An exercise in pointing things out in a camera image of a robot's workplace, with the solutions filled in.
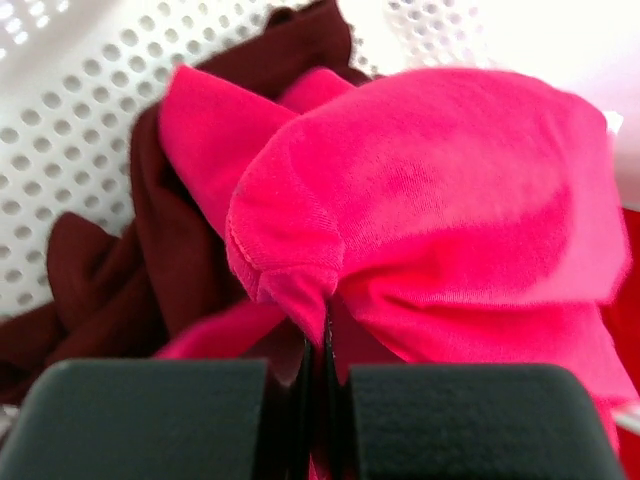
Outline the dark maroon t shirt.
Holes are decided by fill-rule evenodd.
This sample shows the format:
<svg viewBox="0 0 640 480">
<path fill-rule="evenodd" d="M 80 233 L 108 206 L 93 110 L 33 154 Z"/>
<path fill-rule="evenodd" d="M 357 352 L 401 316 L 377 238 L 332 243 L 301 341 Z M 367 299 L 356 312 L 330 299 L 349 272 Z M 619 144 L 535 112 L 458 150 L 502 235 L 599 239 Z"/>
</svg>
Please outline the dark maroon t shirt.
<svg viewBox="0 0 640 480">
<path fill-rule="evenodd" d="M 302 74 L 326 67 L 352 84 L 350 29 L 338 5 L 275 10 L 257 38 L 200 64 L 270 100 Z M 121 236 L 73 213 L 54 224 L 47 251 L 53 299 L 1 326 L 1 400 L 18 405 L 51 365 L 74 358 L 145 358 L 199 319 L 241 299 L 224 244 L 171 167 L 158 109 L 133 127 L 134 218 Z"/>
</svg>

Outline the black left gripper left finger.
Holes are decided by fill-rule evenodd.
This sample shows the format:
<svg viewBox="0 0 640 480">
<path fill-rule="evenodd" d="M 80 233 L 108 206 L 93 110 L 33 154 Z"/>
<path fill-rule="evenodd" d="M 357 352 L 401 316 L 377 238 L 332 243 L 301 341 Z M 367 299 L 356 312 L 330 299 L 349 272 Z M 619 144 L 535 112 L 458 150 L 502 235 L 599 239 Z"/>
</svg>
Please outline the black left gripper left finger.
<svg viewBox="0 0 640 480">
<path fill-rule="evenodd" d="M 305 376 L 264 359 L 64 361 L 26 396 L 5 479 L 303 479 Z"/>
</svg>

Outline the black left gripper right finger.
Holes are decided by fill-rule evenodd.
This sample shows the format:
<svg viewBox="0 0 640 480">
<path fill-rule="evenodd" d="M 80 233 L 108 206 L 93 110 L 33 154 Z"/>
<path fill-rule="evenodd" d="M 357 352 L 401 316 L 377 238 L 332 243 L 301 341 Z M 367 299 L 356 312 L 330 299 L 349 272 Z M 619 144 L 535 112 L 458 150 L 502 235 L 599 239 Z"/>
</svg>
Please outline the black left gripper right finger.
<svg viewBox="0 0 640 480">
<path fill-rule="evenodd" d="M 553 365 L 401 363 L 354 322 L 329 322 L 335 479 L 621 479 L 579 381 Z"/>
</svg>

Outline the pink t shirt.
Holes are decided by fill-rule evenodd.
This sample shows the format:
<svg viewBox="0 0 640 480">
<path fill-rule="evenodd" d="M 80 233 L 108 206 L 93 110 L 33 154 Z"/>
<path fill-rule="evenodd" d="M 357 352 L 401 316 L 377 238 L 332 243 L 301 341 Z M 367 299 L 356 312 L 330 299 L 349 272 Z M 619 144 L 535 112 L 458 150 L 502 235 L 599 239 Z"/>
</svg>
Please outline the pink t shirt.
<svg viewBox="0 0 640 480">
<path fill-rule="evenodd" d="M 227 357 L 290 321 L 327 373 L 327 325 L 352 321 L 407 365 L 553 365 L 619 460 L 636 391 L 600 308 L 629 246 L 597 108 L 503 71 L 316 69 L 270 101 L 182 67 L 159 137 L 247 294 L 163 357 Z"/>
</svg>

